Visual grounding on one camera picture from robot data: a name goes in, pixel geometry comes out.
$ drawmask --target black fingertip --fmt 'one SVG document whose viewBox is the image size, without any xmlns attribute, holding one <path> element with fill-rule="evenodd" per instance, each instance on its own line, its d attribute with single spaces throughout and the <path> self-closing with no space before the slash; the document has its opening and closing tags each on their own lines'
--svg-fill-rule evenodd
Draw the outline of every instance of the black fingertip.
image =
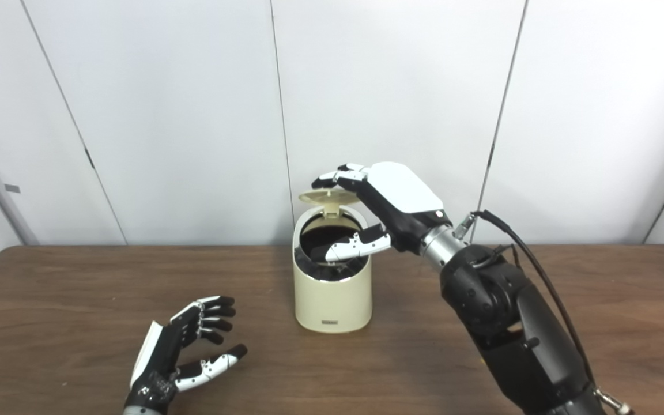
<svg viewBox="0 0 664 415">
<path fill-rule="evenodd" d="M 383 238 L 386 234 L 387 231 L 384 231 L 383 224 L 377 224 L 359 231 L 358 238 L 362 243 L 369 244 L 370 242 Z"/>
<path fill-rule="evenodd" d="M 245 344 L 237 344 L 231 347 L 231 349 L 225 354 L 231 354 L 232 356 L 237 357 L 237 359 L 242 359 L 242 357 L 247 354 L 247 347 Z"/>
<path fill-rule="evenodd" d="M 332 245 L 322 245 L 321 247 L 312 248 L 309 251 L 309 259 L 314 262 L 327 262 L 327 252 L 329 252 Z"/>
<path fill-rule="evenodd" d="M 213 342 L 214 344 L 223 344 L 224 342 L 224 337 L 222 337 L 219 333 L 215 333 L 214 331 L 202 331 L 201 337 L 208 339 L 208 341 Z"/>
<path fill-rule="evenodd" d="M 235 299 L 233 299 L 233 297 L 225 297 L 224 295 L 220 295 L 218 299 L 208 301 L 205 303 L 205 305 L 232 305 L 234 303 Z"/>
<path fill-rule="evenodd" d="M 222 305 L 221 307 L 204 310 L 203 315 L 201 317 L 203 318 L 216 317 L 216 316 L 235 317 L 236 313 L 237 312 L 232 307 L 224 307 L 224 305 Z"/>
<path fill-rule="evenodd" d="M 232 323 L 224 320 L 206 320 L 201 322 L 204 329 L 220 329 L 221 331 L 231 331 Z"/>
<path fill-rule="evenodd" d="M 347 177 L 340 177 L 339 179 L 337 179 L 337 184 L 339 184 L 339 186 L 345 189 L 346 191 L 357 193 L 358 184 L 366 180 L 367 179 L 363 179 L 362 181 L 360 181 L 358 179 L 348 179 Z"/>
<path fill-rule="evenodd" d="M 320 179 L 317 178 L 313 182 L 311 182 L 311 188 L 313 189 L 323 189 L 323 188 L 330 188 L 334 187 L 335 182 L 332 179 Z"/>
</svg>

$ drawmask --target wooden table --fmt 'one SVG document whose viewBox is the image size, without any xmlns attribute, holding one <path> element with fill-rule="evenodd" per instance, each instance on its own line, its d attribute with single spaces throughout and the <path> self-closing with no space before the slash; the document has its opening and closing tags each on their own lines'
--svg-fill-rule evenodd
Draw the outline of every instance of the wooden table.
<svg viewBox="0 0 664 415">
<path fill-rule="evenodd" d="M 537 246 L 599 384 L 664 413 L 664 246 Z M 224 347 L 250 352 L 171 415 L 518 414 L 438 277 L 414 255 L 373 263 L 371 323 L 319 334 L 293 317 L 288 247 L 15 247 L 0 254 L 0 414 L 121 413 L 137 352 L 206 295 L 237 298 Z M 182 360 L 222 349 L 197 342 Z"/>
</svg>

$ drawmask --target cream trash can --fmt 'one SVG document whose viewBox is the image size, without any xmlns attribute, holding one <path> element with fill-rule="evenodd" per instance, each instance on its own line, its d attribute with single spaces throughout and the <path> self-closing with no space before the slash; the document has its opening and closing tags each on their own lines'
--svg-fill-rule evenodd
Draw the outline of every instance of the cream trash can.
<svg viewBox="0 0 664 415">
<path fill-rule="evenodd" d="M 365 218 L 347 206 L 359 200 L 342 189 L 308 191 L 299 199 L 316 206 L 303 213 L 293 230 L 296 319 L 306 329 L 321 333 L 361 329 L 372 315 L 371 257 L 335 263 L 309 258 L 315 247 L 367 228 Z"/>
</svg>

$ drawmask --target metal connector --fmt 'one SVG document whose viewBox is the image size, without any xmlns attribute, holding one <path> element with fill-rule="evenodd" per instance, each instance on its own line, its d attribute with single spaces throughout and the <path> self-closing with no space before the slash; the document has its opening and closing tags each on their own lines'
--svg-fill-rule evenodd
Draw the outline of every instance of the metal connector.
<svg viewBox="0 0 664 415">
<path fill-rule="evenodd" d="M 611 407 L 616 415 L 632 415 L 632 413 L 634 413 L 634 410 L 632 410 L 629 405 L 621 402 L 619 399 L 614 398 L 606 392 L 601 391 L 599 388 L 596 388 L 595 391 L 593 391 L 593 394 L 595 394 L 601 402 L 608 407 Z"/>
<path fill-rule="evenodd" d="M 473 222 L 475 222 L 475 216 L 472 215 L 472 213 L 468 213 L 468 216 L 466 216 L 464 220 L 461 221 L 461 224 L 459 224 L 458 227 L 455 228 L 455 233 L 453 234 L 453 236 L 457 239 L 465 238 L 471 226 L 473 226 Z"/>
</svg>

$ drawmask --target small label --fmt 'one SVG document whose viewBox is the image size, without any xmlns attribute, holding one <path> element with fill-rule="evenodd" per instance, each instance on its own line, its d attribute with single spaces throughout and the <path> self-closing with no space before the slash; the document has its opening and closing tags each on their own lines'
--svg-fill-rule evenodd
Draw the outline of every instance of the small label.
<svg viewBox="0 0 664 415">
<path fill-rule="evenodd" d="M 12 192 L 12 193 L 20 193 L 19 186 L 15 186 L 15 184 L 5 183 L 5 191 Z"/>
</svg>

